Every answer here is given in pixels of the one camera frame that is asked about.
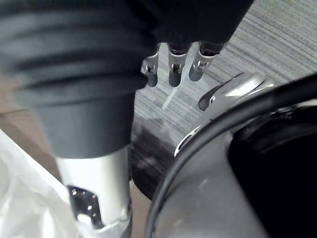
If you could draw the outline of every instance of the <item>silver metal housing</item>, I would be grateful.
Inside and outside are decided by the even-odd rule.
[[[98,158],[57,158],[56,161],[65,186],[85,189],[98,198],[104,227],[95,230],[90,217],[78,215],[77,223],[85,237],[121,238],[125,235],[129,238],[132,219],[128,148]]]

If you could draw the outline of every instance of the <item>black plastic part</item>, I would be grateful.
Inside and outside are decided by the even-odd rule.
[[[168,81],[169,81],[170,86],[177,87],[180,84],[181,78],[182,78],[181,73],[170,72],[169,77],[168,77]]]
[[[130,143],[134,94],[36,107],[35,111],[55,155],[69,159],[95,158]]]
[[[153,88],[158,84],[158,75],[157,74],[149,74],[148,76],[148,86]]]
[[[67,188],[75,219],[77,220],[79,214],[84,214],[90,217],[94,229],[103,228],[98,197],[94,193],[79,187],[67,186]]]
[[[259,118],[235,133],[228,158],[271,237],[316,237],[317,107]]]
[[[142,60],[157,47],[142,4],[2,0],[0,12],[0,67],[22,82],[16,99],[35,110],[53,154],[92,158],[129,144]]]

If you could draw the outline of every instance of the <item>white plastic bag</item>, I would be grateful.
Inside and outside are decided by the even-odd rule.
[[[66,188],[0,130],[0,237],[79,238]]]

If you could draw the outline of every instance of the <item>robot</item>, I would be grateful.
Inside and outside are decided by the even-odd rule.
[[[169,84],[177,87],[188,49],[199,42],[189,72],[190,79],[198,81],[252,2],[0,1],[1,72],[20,80],[16,101],[37,115],[85,238],[131,236],[128,168],[134,97],[147,83],[153,87],[158,82],[159,43],[168,43]],[[142,64],[147,77],[140,72]],[[175,164],[153,199],[146,238],[314,237],[309,229],[314,226],[304,226],[312,221],[303,219],[305,212],[296,210],[296,217],[302,219],[297,226],[285,217],[279,217],[285,221],[282,226],[271,224],[271,213],[261,210],[265,203],[253,203],[256,199],[248,192],[255,190],[252,184],[248,189],[241,185],[249,179],[236,165],[240,163],[229,158],[229,164],[225,157],[232,151],[243,154],[237,149],[243,148],[242,142],[253,146],[248,153],[278,147],[268,141],[285,144],[276,139],[280,133],[275,137],[264,133],[263,125],[274,115],[295,127],[288,128],[285,138],[301,135],[311,143],[307,136],[314,136],[316,104],[305,101],[317,96],[316,82],[312,75],[273,89],[262,76],[245,73],[202,97],[205,116],[177,147]],[[297,120],[290,123],[289,117]],[[308,125],[300,127],[300,133],[296,131],[299,121]],[[266,140],[255,143],[261,138]],[[237,145],[236,151],[230,142]],[[305,188],[316,181],[312,173],[301,173],[299,178]],[[308,211],[316,197],[306,190],[301,194],[294,197],[305,198],[301,204]],[[289,224],[290,235],[284,236]]]

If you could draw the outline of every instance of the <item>gray carpet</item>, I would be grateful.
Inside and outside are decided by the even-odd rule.
[[[317,71],[317,0],[256,0],[203,78],[188,78],[194,44],[179,87],[168,83],[167,46],[159,51],[158,85],[137,93],[132,174],[151,198],[179,141],[199,117],[200,97],[240,72],[260,72],[282,84]]]

